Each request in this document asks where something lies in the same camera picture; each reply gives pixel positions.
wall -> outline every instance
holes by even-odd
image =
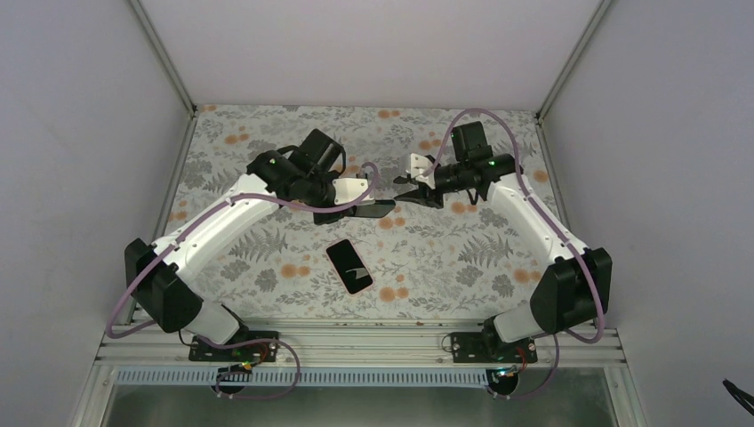
[[[65,425],[187,115],[125,1],[0,13],[0,414]]]
[[[537,110],[598,0],[142,0],[194,101]]]
[[[546,118],[651,425],[750,425],[754,3],[620,0]]]

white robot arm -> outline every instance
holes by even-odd
[[[489,358],[498,359],[497,355],[509,350],[511,345],[529,337],[554,334],[596,317],[597,307],[579,261],[584,261],[588,267],[605,311],[612,270],[612,260],[605,249],[590,249],[566,229],[544,207],[525,175],[522,174],[519,181],[511,155],[493,156],[480,122],[454,127],[452,136],[458,163],[437,167],[425,176],[435,159],[418,154],[407,156],[403,163],[405,177],[395,181],[416,183],[418,189],[396,200],[442,208],[445,193],[466,190],[472,204],[481,197],[494,211],[506,217],[535,259],[548,266],[529,303],[484,323],[482,335]],[[471,196],[472,189],[477,192],[476,197]],[[565,236],[566,243],[556,230]]]
[[[291,151],[289,157],[283,154]],[[300,147],[286,147],[259,155],[230,189],[174,232],[146,245],[134,240],[125,249],[126,278],[132,283],[145,267],[172,246],[174,249],[136,287],[133,297],[168,333],[181,329],[218,344],[243,341],[245,326],[228,308],[205,301],[195,288],[198,272],[223,247],[252,224],[274,213],[280,205],[299,200],[328,208],[346,205],[362,196],[366,178],[339,178],[331,172],[345,151],[327,135],[313,131]],[[339,212],[314,213],[315,224],[345,216],[380,218],[395,202],[361,197],[360,205]]]

black smartphone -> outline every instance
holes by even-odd
[[[374,283],[350,240],[336,242],[328,246],[325,252],[349,294],[356,295]]]

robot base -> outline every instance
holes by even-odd
[[[453,363],[523,363],[519,350],[524,352],[526,363],[537,361],[537,350],[531,338],[511,342],[494,356],[480,332],[453,332],[450,343]]]
[[[280,334],[275,331],[249,331],[243,339],[237,339],[236,341],[250,341],[260,338],[271,338],[277,340],[280,338]],[[267,345],[267,356],[261,362],[274,362],[277,356],[277,347],[270,348]],[[250,347],[239,347],[231,350],[220,350],[210,347],[206,342],[194,337],[191,342],[191,352],[188,354],[188,360],[192,362],[237,362],[243,363],[246,361],[253,361],[259,358],[260,348],[258,345],[252,345]]]

slotted metal strip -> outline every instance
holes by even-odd
[[[216,367],[120,367],[116,383],[122,385],[213,385]],[[286,386],[295,369],[258,367],[238,373],[222,384]],[[462,387],[486,384],[485,370],[479,368],[303,368],[302,387]]]

